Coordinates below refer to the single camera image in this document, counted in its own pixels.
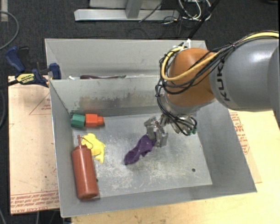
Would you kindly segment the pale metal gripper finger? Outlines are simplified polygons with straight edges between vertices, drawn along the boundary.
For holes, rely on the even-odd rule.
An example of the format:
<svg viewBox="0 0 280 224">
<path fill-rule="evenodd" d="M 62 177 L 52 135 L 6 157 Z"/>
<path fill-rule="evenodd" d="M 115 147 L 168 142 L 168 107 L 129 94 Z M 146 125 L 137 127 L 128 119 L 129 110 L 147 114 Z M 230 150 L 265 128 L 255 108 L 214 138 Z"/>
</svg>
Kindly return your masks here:
<svg viewBox="0 0 280 224">
<path fill-rule="evenodd" d="M 147 129 L 147 136 L 150 140 L 155 140 L 156 139 L 156 134 L 154 132 L 154 129 L 156 128 L 156 117 L 151 117 L 149 118 L 146 122 L 144 122 L 144 126 Z"/>
<path fill-rule="evenodd" d="M 155 134 L 155 137 L 156 137 L 155 147 L 166 146 L 167 139 L 168 139 L 168 133 L 167 132 L 161 132 L 161 131 L 157 130 L 156 134 Z"/>
</svg>

